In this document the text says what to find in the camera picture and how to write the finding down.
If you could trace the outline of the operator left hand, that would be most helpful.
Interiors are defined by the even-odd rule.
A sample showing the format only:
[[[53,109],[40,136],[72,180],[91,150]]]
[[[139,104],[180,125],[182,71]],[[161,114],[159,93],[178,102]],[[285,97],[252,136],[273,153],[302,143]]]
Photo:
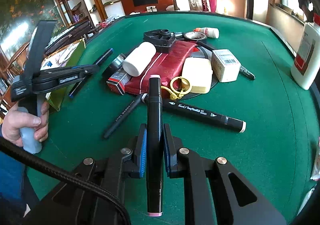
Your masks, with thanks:
[[[41,107],[41,116],[18,111],[16,103],[6,114],[2,123],[2,136],[18,147],[23,147],[20,129],[24,127],[35,130],[34,139],[43,142],[48,138],[49,103],[45,101]]]

